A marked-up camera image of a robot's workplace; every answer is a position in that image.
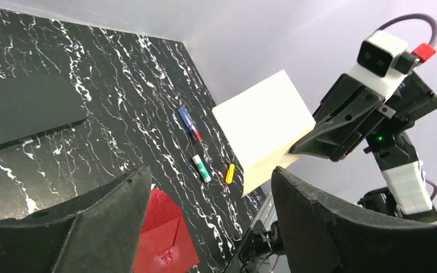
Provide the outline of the blue red screwdriver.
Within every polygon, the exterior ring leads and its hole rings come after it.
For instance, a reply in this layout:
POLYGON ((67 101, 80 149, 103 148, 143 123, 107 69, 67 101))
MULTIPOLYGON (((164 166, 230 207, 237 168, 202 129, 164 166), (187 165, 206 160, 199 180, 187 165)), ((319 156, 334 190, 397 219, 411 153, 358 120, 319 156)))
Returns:
POLYGON ((195 126, 195 122, 191 118, 187 109, 184 106, 181 106, 178 108, 178 113, 181 116, 183 122, 185 123, 185 126, 187 127, 188 131, 194 137, 194 139, 198 142, 202 142, 202 138, 195 126))

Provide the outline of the cream paper letter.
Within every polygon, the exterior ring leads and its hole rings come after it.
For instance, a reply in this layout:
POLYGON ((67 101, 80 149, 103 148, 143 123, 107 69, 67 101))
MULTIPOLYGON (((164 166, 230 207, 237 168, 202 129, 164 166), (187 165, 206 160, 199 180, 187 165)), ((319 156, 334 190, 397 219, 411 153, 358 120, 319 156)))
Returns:
POLYGON ((299 159, 289 150, 315 120, 285 70, 215 106, 212 113, 243 169, 242 195, 299 159))

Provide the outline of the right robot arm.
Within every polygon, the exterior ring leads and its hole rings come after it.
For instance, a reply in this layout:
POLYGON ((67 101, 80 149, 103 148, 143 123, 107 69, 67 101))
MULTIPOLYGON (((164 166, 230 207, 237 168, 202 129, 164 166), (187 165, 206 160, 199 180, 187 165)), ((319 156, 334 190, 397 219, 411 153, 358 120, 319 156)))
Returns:
POLYGON ((386 187, 368 192, 358 204, 432 223, 437 221, 437 209, 426 189, 423 163, 406 131, 436 109, 437 95, 416 73, 408 75, 388 100, 343 74, 314 112, 314 129, 289 152, 338 162, 365 140, 364 151, 374 156, 386 187))

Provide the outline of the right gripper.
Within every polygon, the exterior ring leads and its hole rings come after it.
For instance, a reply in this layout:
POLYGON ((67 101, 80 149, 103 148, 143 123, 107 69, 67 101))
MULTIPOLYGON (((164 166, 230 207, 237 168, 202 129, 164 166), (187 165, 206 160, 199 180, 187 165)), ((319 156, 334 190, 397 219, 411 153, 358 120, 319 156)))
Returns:
POLYGON ((365 140, 365 152, 377 161, 405 162, 411 158, 411 142, 405 133, 410 121, 402 114, 405 102, 400 89, 385 101, 384 96, 344 73, 314 111, 314 129, 288 153, 338 162, 365 140))

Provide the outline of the red envelope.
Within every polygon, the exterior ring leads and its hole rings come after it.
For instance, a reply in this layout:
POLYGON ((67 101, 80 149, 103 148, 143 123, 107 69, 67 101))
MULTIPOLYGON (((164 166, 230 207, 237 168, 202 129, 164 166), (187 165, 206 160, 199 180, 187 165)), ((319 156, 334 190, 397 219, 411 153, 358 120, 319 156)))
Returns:
POLYGON ((181 209, 159 189, 150 193, 134 272, 188 272, 199 263, 181 209))

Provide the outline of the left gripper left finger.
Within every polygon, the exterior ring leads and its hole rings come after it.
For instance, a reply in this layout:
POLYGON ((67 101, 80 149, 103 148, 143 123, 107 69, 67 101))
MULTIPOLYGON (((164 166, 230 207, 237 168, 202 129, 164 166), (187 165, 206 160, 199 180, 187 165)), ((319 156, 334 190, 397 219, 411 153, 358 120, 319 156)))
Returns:
POLYGON ((151 181, 141 165, 25 218, 0 220, 0 272, 131 272, 151 181))

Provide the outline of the black rectangular block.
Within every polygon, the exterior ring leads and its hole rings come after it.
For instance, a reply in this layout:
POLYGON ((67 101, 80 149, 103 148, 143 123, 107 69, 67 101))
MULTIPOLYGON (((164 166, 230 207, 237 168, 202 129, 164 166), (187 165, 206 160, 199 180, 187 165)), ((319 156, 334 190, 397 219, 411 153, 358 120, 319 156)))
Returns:
POLYGON ((0 78, 0 150, 86 119, 81 95, 61 75, 0 78))

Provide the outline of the yellow handled screwdriver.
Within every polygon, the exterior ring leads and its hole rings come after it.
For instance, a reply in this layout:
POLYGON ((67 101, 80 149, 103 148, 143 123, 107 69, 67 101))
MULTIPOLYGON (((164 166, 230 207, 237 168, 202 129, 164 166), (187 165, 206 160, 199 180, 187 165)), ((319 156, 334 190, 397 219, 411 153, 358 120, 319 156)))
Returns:
POLYGON ((233 163, 230 163, 226 175, 225 175, 225 183, 226 184, 231 184, 233 182, 233 178, 234 178, 234 172, 236 169, 236 165, 233 163))

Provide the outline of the green white glue stick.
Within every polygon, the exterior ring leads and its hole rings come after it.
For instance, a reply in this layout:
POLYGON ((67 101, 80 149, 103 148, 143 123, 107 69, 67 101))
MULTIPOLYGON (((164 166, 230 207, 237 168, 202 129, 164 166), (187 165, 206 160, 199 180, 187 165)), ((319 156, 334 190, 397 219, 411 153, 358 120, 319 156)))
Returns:
POLYGON ((195 166, 197 167, 199 174, 201 178, 206 182, 210 182, 212 180, 210 174, 208 173, 208 170, 204 163, 202 162, 202 159, 199 155, 195 155, 192 157, 192 161, 194 162, 195 166))

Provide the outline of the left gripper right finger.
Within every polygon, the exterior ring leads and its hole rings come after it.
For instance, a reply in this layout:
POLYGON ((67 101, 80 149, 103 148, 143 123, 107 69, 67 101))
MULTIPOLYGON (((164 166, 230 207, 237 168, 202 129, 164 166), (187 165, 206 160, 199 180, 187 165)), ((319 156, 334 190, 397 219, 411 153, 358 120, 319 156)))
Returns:
POLYGON ((271 189, 291 272, 437 272, 437 225, 362 208, 282 167, 271 189))

